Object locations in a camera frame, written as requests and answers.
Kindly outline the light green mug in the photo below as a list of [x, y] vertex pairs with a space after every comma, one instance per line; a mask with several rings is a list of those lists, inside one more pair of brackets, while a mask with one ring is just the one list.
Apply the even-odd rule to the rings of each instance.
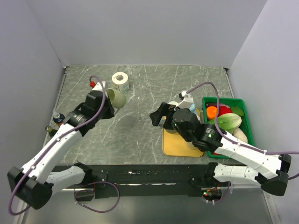
[[115, 88], [107, 89], [108, 98], [115, 109], [121, 109], [126, 104], [126, 96]]

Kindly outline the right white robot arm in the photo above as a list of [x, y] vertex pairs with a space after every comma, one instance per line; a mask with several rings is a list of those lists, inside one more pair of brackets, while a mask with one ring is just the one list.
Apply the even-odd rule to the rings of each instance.
[[208, 186], [220, 182], [259, 186], [263, 191], [283, 196], [288, 185], [291, 156], [267, 155], [251, 149], [250, 145], [235, 138], [215, 125], [201, 123], [189, 109], [162, 103], [149, 115], [152, 125], [159, 125], [162, 117], [186, 142], [200, 151], [215, 152], [240, 162], [238, 166], [210, 162], [203, 178]]

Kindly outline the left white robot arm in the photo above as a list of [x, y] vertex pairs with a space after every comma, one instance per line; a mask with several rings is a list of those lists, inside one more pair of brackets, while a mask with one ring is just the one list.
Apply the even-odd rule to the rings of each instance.
[[18, 197], [29, 208], [42, 208], [58, 191], [79, 184], [86, 188], [93, 181], [92, 169], [83, 163], [53, 173], [62, 156], [93, 129], [101, 119], [114, 116], [114, 109], [103, 90], [90, 91], [83, 103], [67, 115], [52, 139], [21, 168], [13, 167], [7, 174], [12, 198]]

